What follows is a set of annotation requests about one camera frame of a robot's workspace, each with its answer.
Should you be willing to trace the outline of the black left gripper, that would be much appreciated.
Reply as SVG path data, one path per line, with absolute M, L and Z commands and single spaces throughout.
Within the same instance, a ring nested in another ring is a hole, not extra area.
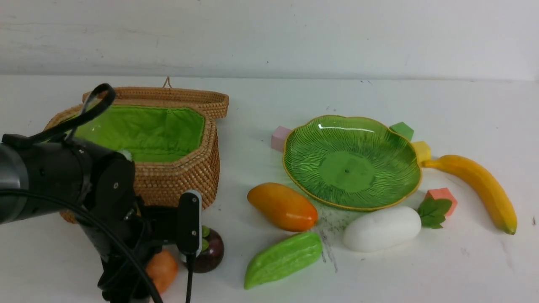
M 157 294 L 140 275 L 164 245 L 176 243 L 176 209 L 146 207 L 133 189 L 135 166 L 121 158 L 102 164 L 78 161 L 81 169 L 81 208 L 110 229 L 127 246 L 137 264 L 96 224 L 81 216 L 78 223 L 100 255 L 103 273 L 98 281 L 102 297 L 110 303 L 148 303 Z

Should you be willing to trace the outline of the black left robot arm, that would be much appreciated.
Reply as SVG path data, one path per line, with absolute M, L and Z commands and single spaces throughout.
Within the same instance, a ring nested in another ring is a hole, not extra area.
M 146 274 L 163 249 L 135 192 L 135 164 L 82 140 L 1 144 L 1 223 L 70 211 L 100 256 L 98 288 L 110 303 L 161 303 Z

